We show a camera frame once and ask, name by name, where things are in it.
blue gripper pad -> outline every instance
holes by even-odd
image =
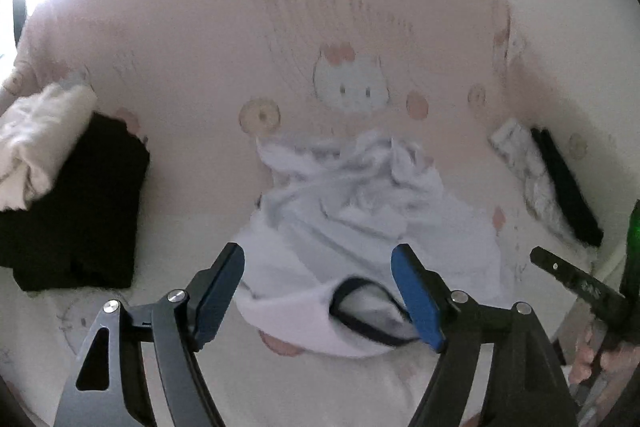
[[[243,273],[244,251],[235,243],[228,243],[213,266],[198,272],[191,281],[187,288],[189,291],[194,287],[190,304],[197,304],[188,314],[196,351],[215,338]]]
[[[427,272],[424,269],[409,245],[398,245],[394,248],[391,254],[391,273],[415,329],[418,331],[418,336],[440,353],[446,344],[446,338],[441,329],[442,302],[438,304],[436,302],[438,296],[432,296],[431,292],[439,292],[441,288],[428,288],[429,282],[425,279],[425,275],[432,274],[440,281],[442,279],[434,272]]]

cream folded cloth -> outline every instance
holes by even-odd
[[[53,188],[96,104],[83,77],[71,73],[0,116],[0,210],[26,210]]]

silver bolt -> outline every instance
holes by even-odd
[[[464,304],[469,300],[469,295],[460,290],[456,290],[451,293],[451,299],[453,302],[457,302],[458,304]]]
[[[187,292],[184,290],[171,290],[169,295],[166,296],[169,302],[180,302],[187,296]]]
[[[120,307],[120,303],[116,300],[111,300],[111,301],[107,301],[105,302],[104,306],[102,307],[102,310],[105,313],[113,313],[114,311],[116,311],[118,308]]]
[[[516,309],[520,315],[529,315],[533,310],[526,302],[519,302],[516,304]]]

cartoon cat face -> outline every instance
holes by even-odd
[[[319,100],[344,112],[368,112],[389,101],[380,57],[356,54],[349,44],[322,47],[314,87]]]

folded black garment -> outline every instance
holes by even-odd
[[[531,136],[540,149],[546,170],[556,187],[556,200],[569,226],[574,230],[576,239],[592,247],[599,247],[602,244],[602,230],[584,201],[574,175],[564,163],[551,134],[546,129],[534,127],[531,129]]]
[[[148,164],[124,122],[94,114],[50,193],[0,212],[0,266],[25,291],[129,287]]]

